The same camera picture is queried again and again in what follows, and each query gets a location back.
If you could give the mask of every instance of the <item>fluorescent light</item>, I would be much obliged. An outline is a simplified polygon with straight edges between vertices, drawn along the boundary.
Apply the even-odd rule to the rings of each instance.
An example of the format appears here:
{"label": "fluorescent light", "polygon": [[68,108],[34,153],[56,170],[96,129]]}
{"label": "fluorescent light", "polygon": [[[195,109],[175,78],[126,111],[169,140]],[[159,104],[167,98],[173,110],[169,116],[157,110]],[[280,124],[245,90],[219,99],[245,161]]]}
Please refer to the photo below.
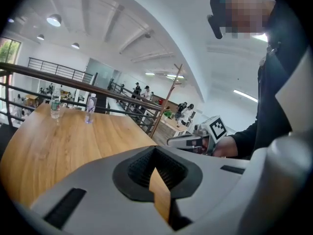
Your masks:
{"label": "fluorescent light", "polygon": [[79,49],[79,44],[78,43],[73,43],[72,47],[75,48],[75,49]]}
{"label": "fluorescent light", "polygon": [[268,41],[268,37],[265,35],[265,33],[263,35],[255,35],[255,36],[252,36],[252,37],[254,37],[256,39],[260,39],[260,40],[262,40],[264,42]]}
{"label": "fluorescent light", "polygon": [[[167,75],[169,77],[176,77],[176,75]],[[183,76],[178,76],[178,78],[184,78]]]}
{"label": "fluorescent light", "polygon": [[43,34],[40,34],[38,37],[37,37],[39,40],[45,40],[45,36]]}
{"label": "fluorescent light", "polygon": [[60,27],[61,22],[62,22],[62,18],[58,14],[53,14],[47,18],[47,22],[53,26]]}
{"label": "fluorescent light", "polygon": [[254,102],[258,102],[258,100],[255,99],[254,97],[251,97],[251,96],[249,96],[249,95],[247,95],[247,94],[244,94],[244,93],[242,93],[242,92],[239,92],[239,91],[237,91],[237,90],[234,90],[234,93],[237,93],[237,94],[239,94],[239,95],[241,95],[241,96],[245,96],[245,97],[247,97],[247,98],[253,100]]}

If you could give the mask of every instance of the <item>wooden pole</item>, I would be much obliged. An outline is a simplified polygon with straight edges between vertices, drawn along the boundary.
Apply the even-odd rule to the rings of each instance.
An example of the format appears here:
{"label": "wooden pole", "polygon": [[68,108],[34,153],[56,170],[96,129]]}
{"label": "wooden pole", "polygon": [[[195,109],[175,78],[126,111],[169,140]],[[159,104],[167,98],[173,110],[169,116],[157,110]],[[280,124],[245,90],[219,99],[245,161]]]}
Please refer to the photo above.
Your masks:
{"label": "wooden pole", "polygon": [[175,67],[178,69],[178,72],[177,72],[176,77],[175,77],[175,79],[174,79],[174,81],[173,81],[172,87],[170,88],[170,91],[169,91],[168,94],[167,94],[167,97],[166,97],[166,99],[165,99],[165,102],[163,103],[163,106],[162,106],[162,109],[161,109],[161,111],[160,111],[160,114],[158,115],[158,117],[157,117],[157,119],[156,119],[156,122],[155,122],[155,124],[154,124],[154,126],[153,126],[152,132],[151,132],[151,134],[150,134],[150,137],[151,137],[151,138],[152,138],[153,134],[155,133],[155,131],[156,131],[156,129],[157,129],[158,123],[160,122],[161,117],[162,117],[162,115],[163,115],[165,106],[167,105],[168,99],[170,98],[170,96],[171,96],[171,94],[172,94],[172,91],[173,91],[173,89],[174,89],[174,87],[175,87],[175,84],[176,84],[176,81],[177,81],[177,79],[178,79],[179,73],[180,73],[180,71],[181,71],[181,69],[182,69],[182,64],[180,65],[179,68],[177,67],[176,64],[174,64],[174,65],[175,65]]}

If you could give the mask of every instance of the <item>cap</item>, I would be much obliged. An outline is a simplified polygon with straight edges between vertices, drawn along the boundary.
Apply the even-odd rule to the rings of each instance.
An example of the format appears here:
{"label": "cap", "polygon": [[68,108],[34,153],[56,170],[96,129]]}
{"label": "cap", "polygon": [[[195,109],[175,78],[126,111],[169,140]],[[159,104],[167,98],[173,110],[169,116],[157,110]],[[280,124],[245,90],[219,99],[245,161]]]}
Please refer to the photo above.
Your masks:
{"label": "cap", "polygon": [[226,23],[226,9],[225,0],[210,0],[210,6],[213,15],[208,15],[207,20],[213,30],[217,39],[223,37],[220,27],[225,26]]}

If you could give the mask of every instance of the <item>plastic bottle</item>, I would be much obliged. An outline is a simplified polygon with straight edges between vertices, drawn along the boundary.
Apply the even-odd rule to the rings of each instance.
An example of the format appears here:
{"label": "plastic bottle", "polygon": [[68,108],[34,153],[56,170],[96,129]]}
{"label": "plastic bottle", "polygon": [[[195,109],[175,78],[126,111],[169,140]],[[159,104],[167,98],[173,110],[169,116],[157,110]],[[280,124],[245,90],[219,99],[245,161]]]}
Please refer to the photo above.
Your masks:
{"label": "plastic bottle", "polygon": [[51,117],[54,119],[60,116],[61,91],[55,88],[51,96]]}
{"label": "plastic bottle", "polygon": [[91,97],[89,98],[87,109],[86,109],[86,117],[85,117],[86,123],[92,123],[93,121],[92,116],[96,108],[96,103],[97,103],[96,94],[92,93]]}

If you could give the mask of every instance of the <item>white floor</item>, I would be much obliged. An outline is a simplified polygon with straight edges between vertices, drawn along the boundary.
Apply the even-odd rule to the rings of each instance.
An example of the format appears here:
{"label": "white floor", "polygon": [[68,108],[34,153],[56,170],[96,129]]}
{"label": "white floor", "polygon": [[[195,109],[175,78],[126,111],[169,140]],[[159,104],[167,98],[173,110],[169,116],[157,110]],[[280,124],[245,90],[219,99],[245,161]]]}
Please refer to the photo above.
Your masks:
{"label": "white floor", "polygon": [[[107,101],[108,101],[108,103],[110,105],[110,109],[117,110],[117,111],[124,111],[124,109],[118,103],[116,103],[116,99],[108,98]],[[116,113],[116,112],[110,112],[110,115],[125,116],[125,114]]]}

